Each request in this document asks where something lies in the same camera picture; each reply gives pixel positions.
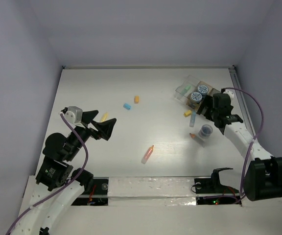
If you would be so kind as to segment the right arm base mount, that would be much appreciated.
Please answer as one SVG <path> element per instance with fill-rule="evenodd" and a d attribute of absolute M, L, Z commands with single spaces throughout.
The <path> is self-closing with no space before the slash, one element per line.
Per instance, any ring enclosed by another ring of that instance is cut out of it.
<path fill-rule="evenodd" d="M 219 173 L 225 170 L 232 170 L 232 168 L 216 168 L 210 176 L 194 179 L 190 190 L 195 194 L 197 205 L 217 206 L 241 204 L 239 190 L 223 185 L 220 182 Z"/>

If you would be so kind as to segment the blue highlighter marker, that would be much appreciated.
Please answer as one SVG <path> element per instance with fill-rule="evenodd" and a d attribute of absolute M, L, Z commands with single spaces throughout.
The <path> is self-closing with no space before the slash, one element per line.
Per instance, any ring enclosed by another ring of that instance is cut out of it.
<path fill-rule="evenodd" d="M 191 115 L 190 115 L 190 121 L 189 121 L 190 127 L 194 127 L 195 119 L 196 119 L 196 112 L 194 110 L 192 110 Z"/>

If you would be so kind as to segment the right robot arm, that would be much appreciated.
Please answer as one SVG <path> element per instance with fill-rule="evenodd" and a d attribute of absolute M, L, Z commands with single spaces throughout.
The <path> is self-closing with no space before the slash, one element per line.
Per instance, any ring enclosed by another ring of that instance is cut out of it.
<path fill-rule="evenodd" d="M 246 128 L 243 119 L 232 114 L 231 98 L 225 93 L 205 96 L 198 114 L 212 121 L 244 158 L 240 194 L 250 201 L 282 197 L 282 157 L 265 150 Z"/>

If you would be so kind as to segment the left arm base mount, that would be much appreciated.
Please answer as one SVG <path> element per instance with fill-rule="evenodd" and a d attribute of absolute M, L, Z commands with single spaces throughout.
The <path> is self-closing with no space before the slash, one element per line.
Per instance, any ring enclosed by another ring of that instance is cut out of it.
<path fill-rule="evenodd" d="M 94 178 L 89 191 L 78 196 L 72 206 L 107 206 L 109 178 Z"/>

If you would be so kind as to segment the yellow highlighter marker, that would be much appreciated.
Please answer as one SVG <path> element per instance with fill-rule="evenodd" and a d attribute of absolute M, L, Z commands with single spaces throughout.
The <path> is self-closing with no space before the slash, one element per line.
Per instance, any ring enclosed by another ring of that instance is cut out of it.
<path fill-rule="evenodd" d="M 107 118 L 108 118 L 108 113 L 104 113 L 103 116 L 100 119 L 100 122 L 106 121 Z"/>

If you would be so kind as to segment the blue patterned tape roll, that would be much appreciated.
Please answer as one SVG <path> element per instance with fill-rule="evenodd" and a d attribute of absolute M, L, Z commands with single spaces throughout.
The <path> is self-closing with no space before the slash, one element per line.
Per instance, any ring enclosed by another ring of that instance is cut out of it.
<path fill-rule="evenodd" d="M 202 96 L 206 96 L 209 93 L 209 87 L 207 85 L 201 84 L 197 86 L 197 91 Z"/>
<path fill-rule="evenodd" d="M 189 99 L 192 103 L 199 104 L 202 101 L 203 96 L 199 92 L 192 92 Z"/>

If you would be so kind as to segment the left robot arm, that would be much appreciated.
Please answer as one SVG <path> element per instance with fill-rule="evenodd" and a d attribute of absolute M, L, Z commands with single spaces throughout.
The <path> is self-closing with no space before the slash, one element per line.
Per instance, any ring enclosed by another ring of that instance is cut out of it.
<path fill-rule="evenodd" d="M 98 111 L 69 106 L 59 115 L 71 133 L 53 133 L 45 140 L 44 159 L 35 177 L 29 205 L 12 223 L 8 235 L 52 235 L 73 202 L 95 190 L 94 176 L 85 170 L 89 138 L 109 140 L 116 118 L 96 122 Z"/>

